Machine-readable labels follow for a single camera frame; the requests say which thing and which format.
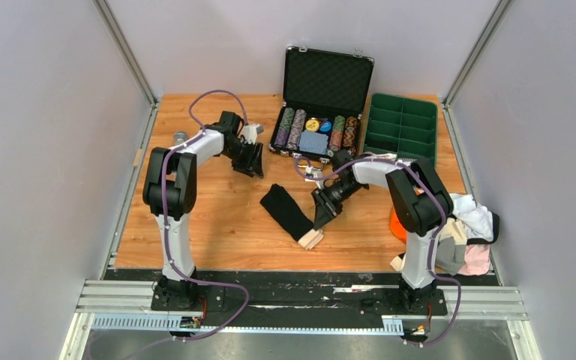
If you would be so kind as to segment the grey striped underwear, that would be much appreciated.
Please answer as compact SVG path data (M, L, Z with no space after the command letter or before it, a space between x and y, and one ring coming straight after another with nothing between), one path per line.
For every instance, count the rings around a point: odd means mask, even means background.
M411 163L415 162L416 159L414 159L414 158L399 158L398 161L405 163L405 164L411 164Z

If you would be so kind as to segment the orange garment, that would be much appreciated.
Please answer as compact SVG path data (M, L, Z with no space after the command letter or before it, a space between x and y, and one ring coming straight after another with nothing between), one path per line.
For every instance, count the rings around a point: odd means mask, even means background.
M388 222L392 235L404 244L407 243L410 234L415 234L410 225L411 217L407 214L409 210L409 205L403 199L397 200L391 209Z

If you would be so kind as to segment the clear tube of chips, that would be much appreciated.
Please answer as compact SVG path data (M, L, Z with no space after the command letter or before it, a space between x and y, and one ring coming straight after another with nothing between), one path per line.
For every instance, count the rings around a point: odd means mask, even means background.
M188 141L189 136L185 131L179 130L173 134L172 138L173 138L174 146L180 146L182 143L185 143Z

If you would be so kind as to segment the aluminium frame rail front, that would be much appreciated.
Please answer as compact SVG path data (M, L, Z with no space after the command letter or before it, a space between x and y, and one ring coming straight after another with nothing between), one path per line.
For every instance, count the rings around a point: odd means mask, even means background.
M369 285L307 290L301 299L251 296L245 307L237 295L213 289L208 307L155 310L155 285L148 281L89 280L85 283L61 351L62 359L82 359L92 330L232 332L315 335L401 336L431 320L449 325L503 321L519 359L540 352L518 289L511 286L440 286L433 301L418 310L394 302L396 287Z

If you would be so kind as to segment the black poker chip case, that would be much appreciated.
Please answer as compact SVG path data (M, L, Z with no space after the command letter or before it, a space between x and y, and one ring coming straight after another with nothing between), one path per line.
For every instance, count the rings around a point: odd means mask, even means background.
M326 119L331 124L335 117L357 119L353 144L358 148L362 117L374 59L358 51L353 54L331 52L306 46L289 46L285 50L282 107L274 125L268 150L285 157L304 156L327 164L333 154L329 145L323 151L307 151L298 145L288 146L292 126L283 120L287 109L303 110L306 119Z

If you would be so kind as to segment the black garment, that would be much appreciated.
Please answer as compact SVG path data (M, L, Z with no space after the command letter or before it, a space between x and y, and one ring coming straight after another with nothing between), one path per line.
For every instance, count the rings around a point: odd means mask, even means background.
M497 242L500 234L500 216L490 213L491 237L487 238L469 238L467 245L493 245Z

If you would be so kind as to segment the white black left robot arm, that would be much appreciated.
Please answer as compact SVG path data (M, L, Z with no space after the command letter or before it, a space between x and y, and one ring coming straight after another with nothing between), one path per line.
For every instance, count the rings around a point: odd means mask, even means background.
M202 127L185 142L151 151L142 199L157 221L163 246L162 278L157 285L182 310L200 300L191 255L190 214L197 201L198 169L213 157L224 156L232 169L262 178L263 144L257 137L261 124L245 124L234 112L224 111L219 121Z

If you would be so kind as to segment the black underwear cream waistband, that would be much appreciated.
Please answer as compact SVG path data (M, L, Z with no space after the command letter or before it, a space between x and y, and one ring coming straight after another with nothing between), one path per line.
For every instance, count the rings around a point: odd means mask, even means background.
M312 250L323 239L323 231L314 229L313 221L279 184L273 184L259 203L301 248Z

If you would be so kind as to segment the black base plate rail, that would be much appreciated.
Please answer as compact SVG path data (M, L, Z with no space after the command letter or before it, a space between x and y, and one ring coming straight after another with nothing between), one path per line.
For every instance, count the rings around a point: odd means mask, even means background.
M154 311L199 313L203 326L359 329L380 326L382 315L438 317L448 313L445 292L406 305L397 272L197 271L205 281L192 298L151 286Z

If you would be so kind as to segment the grey garment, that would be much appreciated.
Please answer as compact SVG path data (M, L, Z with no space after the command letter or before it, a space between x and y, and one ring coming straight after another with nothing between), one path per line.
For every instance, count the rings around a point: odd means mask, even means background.
M465 264L467 239L463 223L449 218L438 235L436 265L450 275L456 275Z

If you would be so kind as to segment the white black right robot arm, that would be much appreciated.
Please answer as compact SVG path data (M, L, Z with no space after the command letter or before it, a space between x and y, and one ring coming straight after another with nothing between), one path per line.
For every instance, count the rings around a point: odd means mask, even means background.
M437 279L437 235L454 209L434 164L426 157L412 162L384 154L352 157L346 149L333 155L331 163L337 179L312 192L313 228L318 230L334 220L342 212L343 201L360 188L373 185L389 190L397 219L406 230L400 270L406 286L399 291L398 302L408 313L419 312L428 303L425 288Z

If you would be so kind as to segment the green divided tray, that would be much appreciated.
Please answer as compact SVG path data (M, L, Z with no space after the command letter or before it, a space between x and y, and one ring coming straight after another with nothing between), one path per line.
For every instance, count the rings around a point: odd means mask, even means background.
M376 93L371 96L363 151L437 162L438 106L426 100Z

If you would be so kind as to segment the cream white garment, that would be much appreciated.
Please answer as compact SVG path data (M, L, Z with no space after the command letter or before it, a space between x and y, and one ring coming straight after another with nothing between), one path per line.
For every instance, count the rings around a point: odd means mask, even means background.
M404 269L404 265L405 265L405 259L406 259L406 254L400 253L390 262L390 266L396 272L402 272Z

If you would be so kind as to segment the pink garment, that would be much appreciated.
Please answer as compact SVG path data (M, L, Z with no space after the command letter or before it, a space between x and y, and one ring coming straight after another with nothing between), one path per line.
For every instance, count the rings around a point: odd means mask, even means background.
M488 244L467 245L464 253L464 263L458 271L459 275L486 275L491 267L491 246Z

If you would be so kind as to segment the white rolled cloth in tray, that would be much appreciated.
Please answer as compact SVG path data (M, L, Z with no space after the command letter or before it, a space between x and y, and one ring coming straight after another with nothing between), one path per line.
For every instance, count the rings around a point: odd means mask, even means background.
M392 154L392 153L372 154L372 156L374 158L386 159L386 160L392 160L392 161L395 161L398 158L397 154Z

